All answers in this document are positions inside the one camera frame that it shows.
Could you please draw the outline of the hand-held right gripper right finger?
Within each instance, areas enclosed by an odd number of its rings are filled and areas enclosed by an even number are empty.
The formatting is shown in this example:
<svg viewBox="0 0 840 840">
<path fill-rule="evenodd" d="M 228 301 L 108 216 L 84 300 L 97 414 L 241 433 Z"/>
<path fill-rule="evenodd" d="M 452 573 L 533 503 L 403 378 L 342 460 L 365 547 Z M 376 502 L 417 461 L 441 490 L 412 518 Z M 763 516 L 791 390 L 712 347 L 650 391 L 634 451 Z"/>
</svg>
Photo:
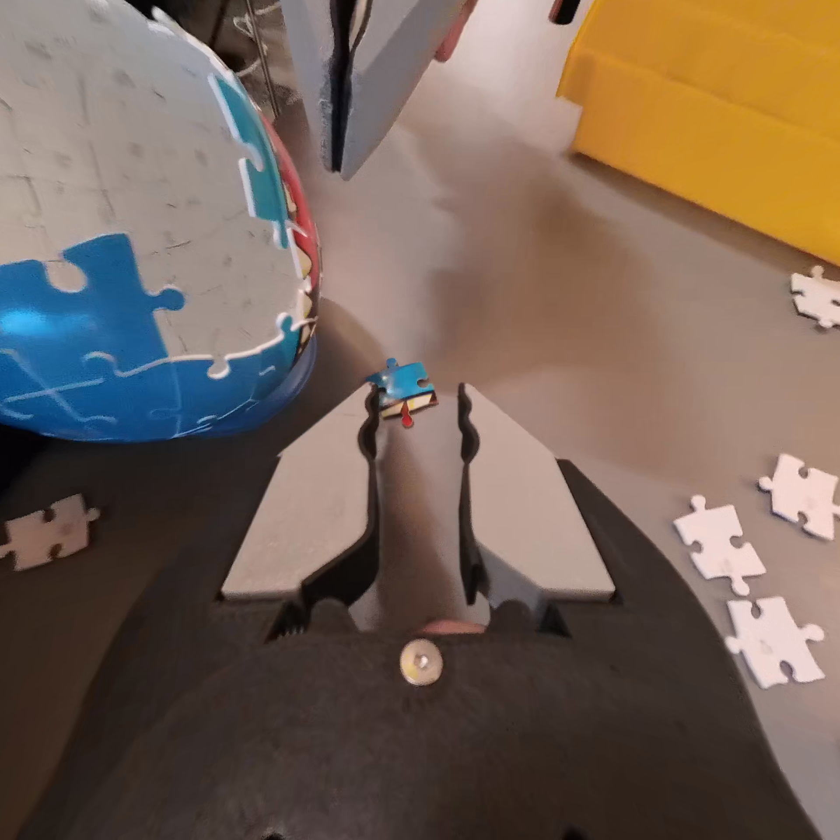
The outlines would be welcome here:
<svg viewBox="0 0 840 840">
<path fill-rule="evenodd" d="M 537 621 L 554 603 L 609 602 L 616 585 L 553 451 L 473 385 L 457 401 L 466 602 L 519 602 Z"/>
</svg>

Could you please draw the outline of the white puzzle piece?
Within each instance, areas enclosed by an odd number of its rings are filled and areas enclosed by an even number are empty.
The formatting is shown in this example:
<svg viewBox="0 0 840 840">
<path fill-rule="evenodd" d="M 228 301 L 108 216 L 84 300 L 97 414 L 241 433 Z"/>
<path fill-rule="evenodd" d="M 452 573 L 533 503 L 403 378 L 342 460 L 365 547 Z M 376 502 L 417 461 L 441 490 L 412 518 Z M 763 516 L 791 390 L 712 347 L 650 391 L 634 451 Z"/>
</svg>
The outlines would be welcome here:
<svg viewBox="0 0 840 840">
<path fill-rule="evenodd" d="M 101 511 L 88 507 L 76 494 L 58 500 L 47 510 L 37 510 L 4 523 L 1 558 L 12 554 L 14 571 L 27 571 L 83 551 L 90 541 L 90 525 Z"/>
<path fill-rule="evenodd" d="M 799 524 L 813 537 L 834 541 L 839 516 L 834 499 L 838 481 L 838 476 L 808 467 L 792 455 L 780 454 L 773 475 L 758 478 L 757 485 L 770 494 L 774 515 Z"/>
<path fill-rule="evenodd" d="M 708 507 L 707 499 L 689 499 L 690 513 L 674 520 L 680 540 L 700 576 L 706 580 L 727 579 L 738 597 L 750 595 L 748 578 L 766 574 L 758 553 L 742 540 L 743 531 L 732 504 Z"/>
<path fill-rule="evenodd" d="M 792 273 L 790 289 L 798 315 L 823 330 L 839 327 L 839 282 L 827 278 L 823 266 L 814 266 L 808 274 Z"/>
<path fill-rule="evenodd" d="M 813 623 L 798 625 L 782 596 L 730 600 L 727 608 L 733 634 L 724 643 L 731 654 L 743 657 L 760 688 L 826 677 L 808 647 L 822 642 L 825 631 Z"/>
</svg>

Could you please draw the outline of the blue red yellow puzzle piece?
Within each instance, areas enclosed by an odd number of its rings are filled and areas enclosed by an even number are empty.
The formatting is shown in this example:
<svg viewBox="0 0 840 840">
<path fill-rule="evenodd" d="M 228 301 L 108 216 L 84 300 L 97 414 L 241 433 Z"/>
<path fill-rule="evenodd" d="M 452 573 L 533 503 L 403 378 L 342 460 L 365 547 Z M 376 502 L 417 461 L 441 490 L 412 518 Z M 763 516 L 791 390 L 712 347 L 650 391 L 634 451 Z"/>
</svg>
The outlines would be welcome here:
<svg viewBox="0 0 840 840">
<path fill-rule="evenodd" d="M 365 378 L 376 390 L 381 419 L 398 418 L 404 428 L 414 426 L 414 415 L 438 404 L 434 384 L 423 363 L 399 364 L 390 358 L 385 368 Z"/>
</svg>

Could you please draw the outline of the yellow plastic bin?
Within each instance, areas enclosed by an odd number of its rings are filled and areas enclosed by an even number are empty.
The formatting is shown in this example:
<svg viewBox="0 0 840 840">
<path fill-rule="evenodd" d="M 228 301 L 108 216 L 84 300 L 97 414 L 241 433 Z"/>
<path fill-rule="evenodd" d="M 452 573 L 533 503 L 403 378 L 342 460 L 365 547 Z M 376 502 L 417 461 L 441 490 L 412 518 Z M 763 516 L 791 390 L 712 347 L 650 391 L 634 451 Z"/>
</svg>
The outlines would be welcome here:
<svg viewBox="0 0 840 840">
<path fill-rule="evenodd" d="M 557 95 L 571 149 L 839 259 L 839 2 L 593 2 Z"/>
</svg>

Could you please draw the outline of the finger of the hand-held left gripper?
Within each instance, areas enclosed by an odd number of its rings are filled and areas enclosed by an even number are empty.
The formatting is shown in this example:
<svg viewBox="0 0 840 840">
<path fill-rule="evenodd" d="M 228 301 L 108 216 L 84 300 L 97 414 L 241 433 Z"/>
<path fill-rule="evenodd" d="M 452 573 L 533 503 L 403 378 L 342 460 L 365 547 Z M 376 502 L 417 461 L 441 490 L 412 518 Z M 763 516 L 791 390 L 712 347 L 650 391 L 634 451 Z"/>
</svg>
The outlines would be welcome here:
<svg viewBox="0 0 840 840">
<path fill-rule="evenodd" d="M 341 170 L 355 1 L 282 1 L 288 47 L 323 166 Z"/>
<path fill-rule="evenodd" d="M 388 134 L 468 2 L 358 2 L 343 85 L 340 175 L 356 175 Z"/>
</svg>

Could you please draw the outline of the person's left hand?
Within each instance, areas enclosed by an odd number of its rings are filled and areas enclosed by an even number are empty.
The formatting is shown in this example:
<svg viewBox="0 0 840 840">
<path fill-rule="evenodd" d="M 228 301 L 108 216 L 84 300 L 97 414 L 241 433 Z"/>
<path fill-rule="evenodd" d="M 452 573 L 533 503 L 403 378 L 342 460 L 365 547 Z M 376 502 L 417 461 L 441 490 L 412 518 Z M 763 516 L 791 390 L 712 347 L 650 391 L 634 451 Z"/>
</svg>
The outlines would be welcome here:
<svg viewBox="0 0 840 840">
<path fill-rule="evenodd" d="M 469 18 L 476 8 L 477 3 L 477 1 L 464 1 L 461 4 L 458 14 L 455 16 L 454 21 L 450 26 L 446 36 L 443 38 L 440 45 L 436 49 L 434 57 L 437 62 L 444 63 L 452 57 L 455 48 L 463 34 L 463 31 L 469 21 Z"/>
</svg>

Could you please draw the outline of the blue and white puzzle ball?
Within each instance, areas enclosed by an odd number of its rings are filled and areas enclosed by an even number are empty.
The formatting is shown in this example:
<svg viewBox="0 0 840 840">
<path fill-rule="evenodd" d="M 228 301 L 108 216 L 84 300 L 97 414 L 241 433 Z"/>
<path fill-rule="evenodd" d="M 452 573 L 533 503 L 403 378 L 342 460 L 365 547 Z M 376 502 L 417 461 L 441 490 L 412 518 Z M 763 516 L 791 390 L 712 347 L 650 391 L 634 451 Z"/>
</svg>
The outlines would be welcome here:
<svg viewBox="0 0 840 840">
<path fill-rule="evenodd" d="M 2 2 L 2 424 L 240 434 L 316 360 L 321 254 L 247 90 L 160 9 Z"/>
</svg>

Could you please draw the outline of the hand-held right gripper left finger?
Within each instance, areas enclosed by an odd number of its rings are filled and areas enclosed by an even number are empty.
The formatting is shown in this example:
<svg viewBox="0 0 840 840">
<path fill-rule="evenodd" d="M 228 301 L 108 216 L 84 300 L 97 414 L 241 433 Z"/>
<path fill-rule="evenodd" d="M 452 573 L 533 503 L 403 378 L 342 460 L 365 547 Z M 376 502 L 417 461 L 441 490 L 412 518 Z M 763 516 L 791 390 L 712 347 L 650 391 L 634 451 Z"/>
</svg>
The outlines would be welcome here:
<svg viewBox="0 0 840 840">
<path fill-rule="evenodd" d="M 222 584 L 227 602 L 351 606 L 379 570 L 376 390 L 364 384 L 280 454 Z"/>
</svg>

